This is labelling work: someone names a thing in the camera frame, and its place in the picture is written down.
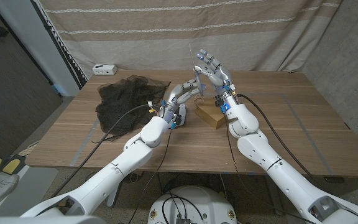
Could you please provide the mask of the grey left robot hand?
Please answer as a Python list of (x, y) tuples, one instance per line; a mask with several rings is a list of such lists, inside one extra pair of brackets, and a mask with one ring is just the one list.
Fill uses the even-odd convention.
[(184, 125), (186, 118), (185, 102), (193, 95), (202, 95), (205, 89), (206, 86), (199, 84), (195, 78), (177, 85), (169, 94), (168, 99), (162, 101), (159, 116), (168, 123), (170, 129)]

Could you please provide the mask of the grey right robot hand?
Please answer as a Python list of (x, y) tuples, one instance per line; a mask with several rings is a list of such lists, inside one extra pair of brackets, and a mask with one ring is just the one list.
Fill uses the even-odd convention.
[(200, 74), (205, 75), (211, 82), (216, 92), (215, 105), (219, 107), (224, 114), (233, 106), (238, 105), (238, 99), (235, 96), (235, 87), (232, 83), (231, 74), (225, 66), (221, 64), (213, 55), (201, 49), (196, 56), (203, 61), (206, 66), (195, 65), (195, 78), (201, 84)]

